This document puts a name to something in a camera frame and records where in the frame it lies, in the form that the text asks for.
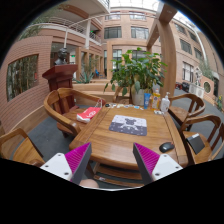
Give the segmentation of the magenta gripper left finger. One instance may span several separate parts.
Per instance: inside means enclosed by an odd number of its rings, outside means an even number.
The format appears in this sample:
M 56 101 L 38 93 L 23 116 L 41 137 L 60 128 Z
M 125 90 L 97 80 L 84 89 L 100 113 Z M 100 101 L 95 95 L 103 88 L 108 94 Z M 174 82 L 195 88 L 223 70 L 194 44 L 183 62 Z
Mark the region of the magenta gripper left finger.
M 86 170 L 91 153 L 91 143 L 86 143 L 66 154 L 55 154 L 41 166 L 41 169 L 75 184 L 79 184 Z

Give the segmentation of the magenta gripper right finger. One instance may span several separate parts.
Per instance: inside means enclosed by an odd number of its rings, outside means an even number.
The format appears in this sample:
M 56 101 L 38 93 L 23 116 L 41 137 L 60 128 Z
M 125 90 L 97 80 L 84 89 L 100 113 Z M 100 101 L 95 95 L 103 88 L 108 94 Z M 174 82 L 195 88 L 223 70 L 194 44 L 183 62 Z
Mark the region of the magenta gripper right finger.
M 182 169 L 168 154 L 159 155 L 138 143 L 133 144 L 133 154 L 144 184 L 149 184 Z

